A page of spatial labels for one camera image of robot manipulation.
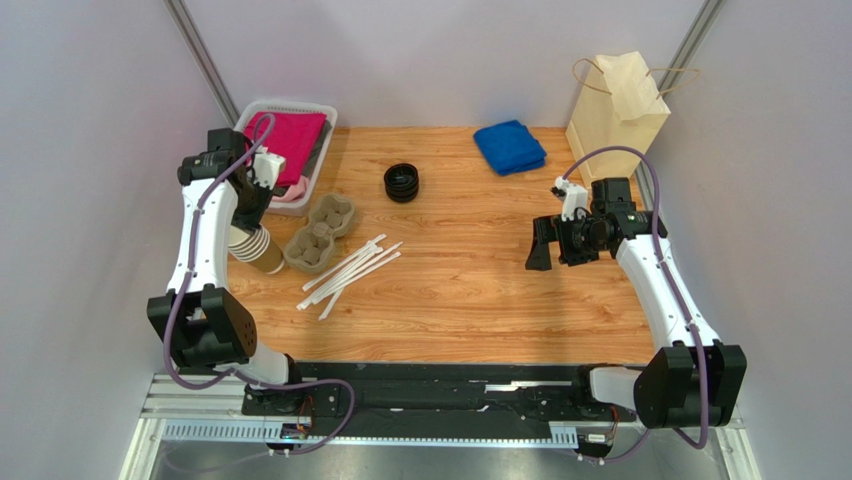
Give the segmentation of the stack of black lids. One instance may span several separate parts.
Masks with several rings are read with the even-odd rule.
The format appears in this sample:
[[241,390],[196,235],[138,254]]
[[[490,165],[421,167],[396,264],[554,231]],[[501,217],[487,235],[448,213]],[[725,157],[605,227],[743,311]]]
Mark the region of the stack of black lids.
[[409,163],[389,167],[383,177],[387,197],[397,203],[414,200],[419,193],[419,172]]

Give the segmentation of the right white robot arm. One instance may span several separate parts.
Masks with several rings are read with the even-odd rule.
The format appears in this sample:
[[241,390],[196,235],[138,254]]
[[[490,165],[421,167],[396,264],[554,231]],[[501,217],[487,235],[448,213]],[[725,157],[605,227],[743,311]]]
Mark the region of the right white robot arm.
[[[551,191],[561,211],[534,219],[526,269],[548,271],[555,262],[586,265],[609,253],[639,299],[657,350],[639,370],[606,364],[581,368],[582,401],[630,410],[649,429],[727,425],[747,359],[701,314],[657,213],[637,208],[626,178],[599,180],[586,189],[558,177]],[[556,260],[551,245],[559,248]]]

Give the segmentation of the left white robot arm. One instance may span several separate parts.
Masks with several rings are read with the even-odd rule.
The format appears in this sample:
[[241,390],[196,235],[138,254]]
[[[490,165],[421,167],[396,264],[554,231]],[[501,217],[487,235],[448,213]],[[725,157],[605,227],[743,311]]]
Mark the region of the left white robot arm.
[[264,274],[286,262],[261,220],[283,157],[264,143],[265,114],[251,136],[228,128],[208,133],[206,151],[183,159],[181,244],[165,294],[149,299],[147,317],[163,343],[167,372],[179,385],[209,388],[235,375],[258,388],[292,381],[294,362],[264,345],[252,314],[228,289],[228,260]]

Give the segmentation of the stack of paper cups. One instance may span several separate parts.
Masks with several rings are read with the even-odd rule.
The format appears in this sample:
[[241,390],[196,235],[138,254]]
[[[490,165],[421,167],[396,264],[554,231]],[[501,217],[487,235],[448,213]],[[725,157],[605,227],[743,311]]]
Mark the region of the stack of paper cups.
[[278,273],[286,264],[281,247],[263,225],[252,232],[231,226],[228,251],[237,261],[269,275]]

